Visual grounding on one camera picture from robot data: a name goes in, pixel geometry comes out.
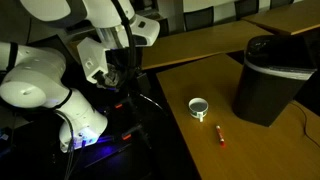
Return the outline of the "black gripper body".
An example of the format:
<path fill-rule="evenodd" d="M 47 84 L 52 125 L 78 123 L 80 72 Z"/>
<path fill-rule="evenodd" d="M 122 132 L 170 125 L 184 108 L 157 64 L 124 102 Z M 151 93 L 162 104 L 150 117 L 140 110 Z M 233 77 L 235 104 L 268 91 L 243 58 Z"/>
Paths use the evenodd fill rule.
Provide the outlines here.
<path fill-rule="evenodd" d="M 105 52 L 108 72 L 95 75 L 97 87 L 119 91 L 134 76 L 136 66 L 132 62 L 129 49 L 108 50 Z"/>

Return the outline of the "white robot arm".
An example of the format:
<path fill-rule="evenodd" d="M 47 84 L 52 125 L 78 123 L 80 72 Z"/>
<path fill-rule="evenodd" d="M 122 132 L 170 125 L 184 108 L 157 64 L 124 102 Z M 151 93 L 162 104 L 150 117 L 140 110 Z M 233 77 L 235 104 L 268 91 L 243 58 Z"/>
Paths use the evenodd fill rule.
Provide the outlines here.
<path fill-rule="evenodd" d="M 156 41 L 160 24 L 135 13 L 129 0 L 18 0 L 32 17 L 56 27 L 89 21 L 99 39 L 84 38 L 77 50 L 86 80 L 118 90 L 137 71 L 138 47 Z M 62 84 L 66 59 L 53 48 L 0 44 L 1 70 L 6 73 L 0 96 L 24 109 L 52 109 L 65 122 L 59 132 L 61 151 L 95 144 L 108 120 L 77 89 Z"/>

